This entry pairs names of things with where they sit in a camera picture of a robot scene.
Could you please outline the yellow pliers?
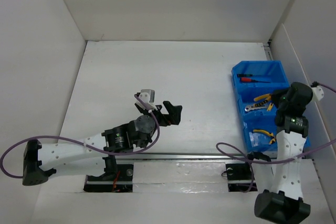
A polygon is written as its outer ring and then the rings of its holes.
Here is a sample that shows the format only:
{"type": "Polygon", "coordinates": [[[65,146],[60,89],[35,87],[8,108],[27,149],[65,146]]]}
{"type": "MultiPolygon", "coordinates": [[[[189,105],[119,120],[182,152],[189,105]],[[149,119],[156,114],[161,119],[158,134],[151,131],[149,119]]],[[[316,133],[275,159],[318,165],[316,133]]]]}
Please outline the yellow pliers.
{"type": "Polygon", "coordinates": [[[271,93],[267,93],[267,94],[263,94],[263,95],[260,95],[258,97],[255,97],[254,98],[254,106],[263,106],[265,104],[268,104],[272,101],[271,101],[271,93]]]}

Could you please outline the silver folding utility knife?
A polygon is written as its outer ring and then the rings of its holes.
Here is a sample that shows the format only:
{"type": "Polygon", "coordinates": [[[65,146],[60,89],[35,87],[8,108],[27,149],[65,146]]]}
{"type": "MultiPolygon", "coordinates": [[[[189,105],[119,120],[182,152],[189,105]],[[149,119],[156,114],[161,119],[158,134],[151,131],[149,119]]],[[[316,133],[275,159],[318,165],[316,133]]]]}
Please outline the silver folding utility knife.
{"type": "Polygon", "coordinates": [[[254,105],[248,105],[245,107],[245,112],[250,112],[250,111],[254,111],[254,110],[259,110],[259,109],[264,109],[265,106],[254,106],[254,105]]]}

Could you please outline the yellow pliers corner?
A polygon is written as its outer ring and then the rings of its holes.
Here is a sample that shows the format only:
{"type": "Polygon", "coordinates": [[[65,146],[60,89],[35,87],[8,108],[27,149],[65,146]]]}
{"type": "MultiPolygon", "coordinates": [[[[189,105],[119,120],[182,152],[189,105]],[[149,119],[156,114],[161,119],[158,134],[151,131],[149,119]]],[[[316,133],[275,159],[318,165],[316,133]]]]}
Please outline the yellow pliers corner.
{"type": "Polygon", "coordinates": [[[260,133],[260,134],[263,134],[263,135],[269,137],[270,138],[269,144],[275,144],[277,142],[276,136],[273,133],[268,132],[266,130],[253,129],[253,133],[260,133]]]}

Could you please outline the red handled screwdriver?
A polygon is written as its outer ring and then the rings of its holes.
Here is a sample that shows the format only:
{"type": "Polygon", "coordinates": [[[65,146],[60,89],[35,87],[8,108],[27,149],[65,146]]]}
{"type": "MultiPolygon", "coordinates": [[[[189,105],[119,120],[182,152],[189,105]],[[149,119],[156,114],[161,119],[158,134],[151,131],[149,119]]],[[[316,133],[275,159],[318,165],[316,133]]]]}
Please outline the red handled screwdriver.
{"type": "Polygon", "coordinates": [[[251,79],[248,77],[241,77],[240,81],[242,83],[269,83],[268,81],[260,81],[260,80],[255,80],[255,79],[251,79]]]}

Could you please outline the green black precision screwdriver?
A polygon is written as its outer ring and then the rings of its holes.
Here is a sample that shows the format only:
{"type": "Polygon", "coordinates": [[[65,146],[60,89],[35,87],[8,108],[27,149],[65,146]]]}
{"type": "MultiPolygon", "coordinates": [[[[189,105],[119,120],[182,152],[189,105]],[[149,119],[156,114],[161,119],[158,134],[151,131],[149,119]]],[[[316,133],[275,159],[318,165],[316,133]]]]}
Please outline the green black precision screwdriver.
{"type": "Polygon", "coordinates": [[[250,78],[253,77],[253,74],[237,74],[239,78],[250,78]]]}

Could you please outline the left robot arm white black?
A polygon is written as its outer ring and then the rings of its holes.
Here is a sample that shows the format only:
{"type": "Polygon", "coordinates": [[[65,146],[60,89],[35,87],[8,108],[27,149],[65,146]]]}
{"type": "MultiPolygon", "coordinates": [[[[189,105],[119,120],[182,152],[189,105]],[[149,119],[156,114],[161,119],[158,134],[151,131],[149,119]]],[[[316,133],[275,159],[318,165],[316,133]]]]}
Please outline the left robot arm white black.
{"type": "Polygon", "coordinates": [[[163,101],[155,109],[141,103],[135,106],[141,113],[137,119],[83,140],[55,144],[29,140],[24,151],[22,184],[35,186],[50,178],[80,174],[115,179],[116,156],[131,155],[135,148],[148,148],[160,127],[179,125],[181,121],[182,106],[170,101],[163,101]]]}

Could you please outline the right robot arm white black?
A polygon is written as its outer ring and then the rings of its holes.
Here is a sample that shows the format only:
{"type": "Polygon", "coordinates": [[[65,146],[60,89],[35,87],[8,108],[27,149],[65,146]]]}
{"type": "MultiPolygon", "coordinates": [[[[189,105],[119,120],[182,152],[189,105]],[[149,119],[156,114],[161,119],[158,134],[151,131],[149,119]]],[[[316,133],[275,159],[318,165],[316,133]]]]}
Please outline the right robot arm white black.
{"type": "Polygon", "coordinates": [[[303,201],[300,156],[309,129],[303,113],[312,98],[313,90],[300,82],[271,95],[277,108],[277,159],[265,164],[251,160],[242,166],[243,174],[256,178],[257,187],[262,190],[254,205],[258,218],[273,223],[301,223],[310,215],[311,207],[303,201]]]}

